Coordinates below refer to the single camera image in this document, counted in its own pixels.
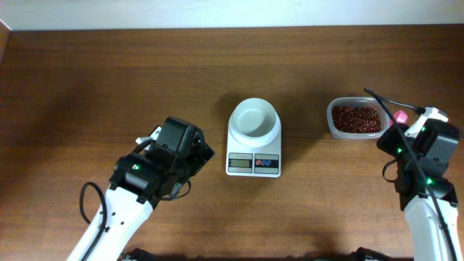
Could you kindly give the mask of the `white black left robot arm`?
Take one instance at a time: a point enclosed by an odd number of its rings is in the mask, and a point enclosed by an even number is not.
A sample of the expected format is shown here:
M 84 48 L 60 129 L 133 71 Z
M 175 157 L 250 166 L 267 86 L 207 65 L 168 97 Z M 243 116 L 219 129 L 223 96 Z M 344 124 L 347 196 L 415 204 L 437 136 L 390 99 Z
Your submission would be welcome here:
M 134 233 L 160 202 L 182 198 L 180 190 L 214 156 L 197 125 L 169 116 L 132 152 L 116 161 L 109 187 L 95 183 L 100 207 L 69 260 L 117 260 Z

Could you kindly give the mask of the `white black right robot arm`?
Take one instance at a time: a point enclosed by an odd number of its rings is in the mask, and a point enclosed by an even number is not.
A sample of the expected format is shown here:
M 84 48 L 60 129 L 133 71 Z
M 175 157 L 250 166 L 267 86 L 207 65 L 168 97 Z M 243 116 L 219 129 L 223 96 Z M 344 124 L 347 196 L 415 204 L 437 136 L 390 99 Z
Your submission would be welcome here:
M 391 126 L 379 138 L 377 147 L 394 158 L 384 169 L 397 166 L 397 177 L 391 182 L 412 234 L 413 258 L 461 260 L 457 195 L 444 177 L 460 131 L 436 119 L 427 119 L 415 138 L 405 136 L 407 129 L 403 123 Z

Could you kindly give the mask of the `pink plastic measuring scoop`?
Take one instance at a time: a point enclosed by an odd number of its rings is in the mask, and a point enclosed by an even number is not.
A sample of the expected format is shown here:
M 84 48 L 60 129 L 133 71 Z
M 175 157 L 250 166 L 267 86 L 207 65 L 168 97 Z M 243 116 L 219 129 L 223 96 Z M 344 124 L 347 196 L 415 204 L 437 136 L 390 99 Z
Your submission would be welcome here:
M 407 114 L 405 111 L 403 111 L 402 109 L 396 111 L 396 112 L 393 114 L 393 116 L 394 116 L 394 119 L 395 119 L 398 123 L 406 123 L 407 120 L 408 120 L 408 118 L 409 118 L 408 114 Z

